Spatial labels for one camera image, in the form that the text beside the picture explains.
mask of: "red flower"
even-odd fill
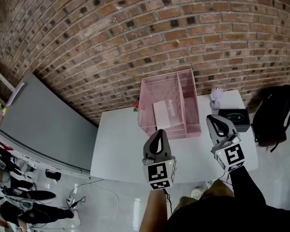
[[[134,102],[134,107],[138,110],[139,101]]]

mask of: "white cable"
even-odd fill
[[[117,217],[117,211],[118,211],[118,207],[119,207],[119,198],[118,198],[118,196],[117,196],[117,194],[116,194],[115,192],[113,192],[113,191],[111,191],[111,190],[108,190],[108,189],[104,189],[104,188],[98,187],[97,185],[94,185],[94,184],[93,184],[93,183],[98,182],[98,181],[89,182],[89,183],[87,183],[87,182],[81,183],[81,184],[78,185],[77,187],[74,187],[73,190],[74,190],[75,188],[81,187],[81,186],[83,186],[83,185],[91,185],[91,186],[95,186],[96,188],[101,189],[101,190],[103,190],[103,191],[109,191],[109,192],[111,192],[112,194],[114,194],[114,195],[116,196],[116,198],[117,198],[117,208],[116,208],[116,213],[115,213],[114,221],[112,222],[112,226],[111,226],[111,229],[110,229],[110,231],[112,232],[112,229],[113,229],[113,227],[114,227],[115,220],[116,220],[116,217]]]

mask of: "white table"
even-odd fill
[[[206,116],[217,114],[209,105],[209,96],[197,97],[202,134],[199,137],[169,140],[172,155],[177,160],[174,183],[187,183],[217,179],[223,175],[222,167],[210,152],[212,140]],[[238,90],[226,91],[221,108],[245,108]],[[241,147],[248,171],[258,168],[256,146],[252,129],[240,133]],[[143,173],[143,146],[149,136],[138,126],[133,108],[103,112],[93,152],[91,176],[145,183]]]

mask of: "plug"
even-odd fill
[[[68,206],[71,206],[73,204],[73,197],[69,196],[69,198],[67,198],[67,204]]]
[[[71,208],[74,208],[75,206],[77,206],[78,202],[79,202],[79,201],[74,202],[74,203],[71,205]]]

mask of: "small black device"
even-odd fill
[[[56,181],[59,181],[61,179],[61,173],[54,172],[54,171],[51,171],[49,169],[45,170],[45,175],[46,175],[47,178],[50,178],[50,179],[53,179],[53,180],[56,180]]]
[[[220,109],[218,115],[232,121],[237,132],[246,132],[250,128],[247,109]]]

